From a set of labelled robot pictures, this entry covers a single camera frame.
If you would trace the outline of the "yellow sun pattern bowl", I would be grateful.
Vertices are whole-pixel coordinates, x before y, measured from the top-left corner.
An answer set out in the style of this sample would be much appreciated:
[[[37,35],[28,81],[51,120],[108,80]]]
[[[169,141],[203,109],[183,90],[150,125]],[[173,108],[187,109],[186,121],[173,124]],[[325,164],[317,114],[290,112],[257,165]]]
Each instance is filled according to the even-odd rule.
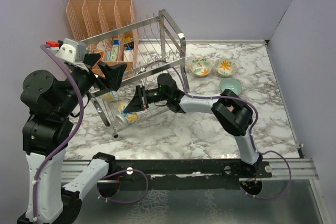
[[[116,91],[110,91],[108,93],[105,93],[101,95],[102,100],[107,102],[115,102],[119,100],[118,93]]]

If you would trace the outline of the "blue yellow floral bowl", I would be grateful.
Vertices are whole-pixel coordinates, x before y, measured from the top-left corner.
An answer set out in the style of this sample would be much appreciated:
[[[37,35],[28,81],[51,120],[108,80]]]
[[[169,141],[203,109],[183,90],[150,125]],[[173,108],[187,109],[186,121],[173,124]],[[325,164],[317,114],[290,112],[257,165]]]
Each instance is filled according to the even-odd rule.
[[[117,112],[115,114],[115,120],[121,125],[132,125],[139,121],[139,115],[136,112],[125,113],[127,103],[121,101],[118,105]]]

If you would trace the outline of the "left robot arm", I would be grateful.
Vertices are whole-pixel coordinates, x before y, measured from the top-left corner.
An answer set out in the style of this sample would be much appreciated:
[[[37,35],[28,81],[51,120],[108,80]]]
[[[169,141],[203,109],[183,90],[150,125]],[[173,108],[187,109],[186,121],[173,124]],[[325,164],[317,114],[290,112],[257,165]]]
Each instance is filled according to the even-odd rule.
[[[82,201],[102,178],[110,179],[117,170],[114,156],[96,154],[85,170],[72,182],[61,185],[61,168],[68,142],[80,128],[70,121],[73,110],[83,119],[83,97],[93,86],[118,90],[125,63],[109,66],[98,54],[87,54],[85,68],[61,65],[66,74],[57,80],[47,70],[30,73],[23,82],[21,101],[29,107],[23,133],[23,150],[29,167],[29,202],[18,223],[73,223]]]

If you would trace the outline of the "white bowl orange flower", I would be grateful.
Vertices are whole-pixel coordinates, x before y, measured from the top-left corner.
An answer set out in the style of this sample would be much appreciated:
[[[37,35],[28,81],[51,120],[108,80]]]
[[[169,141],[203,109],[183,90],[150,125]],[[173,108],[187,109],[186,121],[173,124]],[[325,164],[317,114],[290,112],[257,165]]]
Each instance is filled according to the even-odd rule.
[[[237,72],[237,64],[234,59],[219,58],[216,60],[215,70],[221,77],[229,77]]]

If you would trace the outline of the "white bowl green leaves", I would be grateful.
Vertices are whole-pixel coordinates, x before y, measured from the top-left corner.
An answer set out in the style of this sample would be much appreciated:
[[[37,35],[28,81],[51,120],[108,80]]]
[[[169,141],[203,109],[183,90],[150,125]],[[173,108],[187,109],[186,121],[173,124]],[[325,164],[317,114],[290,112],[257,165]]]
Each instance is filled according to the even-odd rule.
[[[204,57],[194,57],[189,64],[189,68],[197,77],[205,77],[211,73],[212,64]]]

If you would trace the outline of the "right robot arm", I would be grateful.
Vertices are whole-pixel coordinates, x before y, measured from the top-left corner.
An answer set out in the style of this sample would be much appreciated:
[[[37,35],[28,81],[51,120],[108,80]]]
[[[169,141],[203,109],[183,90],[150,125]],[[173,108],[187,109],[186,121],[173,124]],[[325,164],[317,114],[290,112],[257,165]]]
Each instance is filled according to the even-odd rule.
[[[191,95],[177,87],[168,73],[157,77],[157,88],[146,89],[136,86],[135,95],[125,107],[124,113],[144,111],[149,104],[165,101],[174,113],[199,112],[213,114],[223,129],[234,136],[240,151],[241,171],[246,177],[254,177],[260,171],[262,155],[257,151],[251,135],[254,126],[252,106],[240,99],[233,91],[226,89],[213,96]]]

